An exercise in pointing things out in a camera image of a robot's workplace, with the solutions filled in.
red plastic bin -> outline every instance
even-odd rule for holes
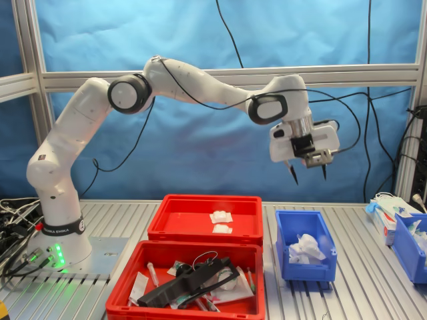
[[[137,272],[149,278],[145,292],[154,289],[149,275],[147,263],[152,262],[160,285],[174,279],[166,271],[175,260],[192,264],[193,260],[207,251],[217,251],[218,257],[230,257],[235,267],[240,266],[244,271],[251,269],[252,279],[256,286],[256,294],[247,299],[221,303],[218,306],[220,313],[200,311],[196,304],[188,305],[185,310],[171,310],[166,308],[128,307],[127,302]],[[137,244],[131,258],[127,262],[123,273],[116,283],[107,303],[109,320],[166,320],[166,319],[265,319],[264,277],[262,269],[262,250],[256,245],[236,245],[225,243],[184,243],[173,241],[142,241]]]
[[[212,233],[214,211],[232,213],[231,234]],[[167,195],[148,228],[149,240],[245,243],[262,247],[262,204],[259,197]]]

white box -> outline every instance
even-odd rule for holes
[[[375,228],[381,234],[385,245],[392,245],[396,232],[396,220],[381,208],[375,208],[373,213],[368,213],[375,224]]]

blue storage bin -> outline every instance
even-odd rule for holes
[[[417,220],[421,220],[418,229],[427,231],[427,215],[411,213],[411,218],[402,218],[396,215],[396,233],[394,234],[393,250],[398,256],[409,280],[413,283],[427,283],[426,254],[418,246],[409,233],[408,227]]]
[[[276,210],[278,221],[278,250],[280,269],[285,280],[333,281],[335,280],[337,253],[334,241],[319,211]],[[326,259],[322,265],[289,263],[289,246],[297,243],[296,235],[307,233],[314,237]]]

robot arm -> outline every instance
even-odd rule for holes
[[[261,90],[246,91],[187,63],[158,56],[147,62],[142,73],[120,77],[111,85],[88,79],[29,161],[27,179],[40,198],[44,220],[42,232],[30,240],[28,252],[41,249],[44,255],[52,255],[53,264],[45,268],[51,270],[79,263],[91,253],[70,172],[113,108],[122,113],[142,112],[156,95],[188,103],[235,105],[257,124],[282,120],[270,131],[272,161],[288,164],[299,157],[307,167],[326,165],[339,147],[336,126],[333,122],[313,124],[305,88],[300,76],[288,75],[275,77]]]

metal profile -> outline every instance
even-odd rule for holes
[[[12,8],[24,72],[32,73],[36,78],[37,90],[29,97],[29,100],[35,134],[40,145],[52,128],[54,117],[42,84],[43,79],[40,76],[45,71],[45,64],[35,4],[32,0],[12,0]]]
[[[426,61],[426,50],[427,50],[427,1],[422,2],[421,18],[420,18],[420,31],[418,34],[418,46],[416,54],[416,62],[420,64],[420,70],[418,72],[418,79],[414,89],[412,90],[412,100],[410,109],[414,110],[416,106],[427,103],[427,86],[425,73],[427,69],[425,65]],[[408,116],[407,123],[409,122],[411,114]],[[408,136],[419,137],[421,135],[422,120],[414,120],[411,128],[408,130]],[[418,139],[408,139],[402,148],[402,152],[413,158],[417,158],[419,141]],[[401,164],[398,169],[398,178],[395,188],[395,193],[403,200],[409,201],[411,197],[412,182],[414,180],[415,162],[407,157],[402,157]]]
[[[311,87],[413,86],[419,78],[419,64],[330,65],[205,70],[216,79],[237,87],[254,89],[274,77],[297,73]],[[113,81],[122,75],[141,71],[48,72],[43,74],[46,92],[76,91],[90,77]]]
[[[0,103],[35,92],[37,92],[37,82],[32,73],[0,78]]]

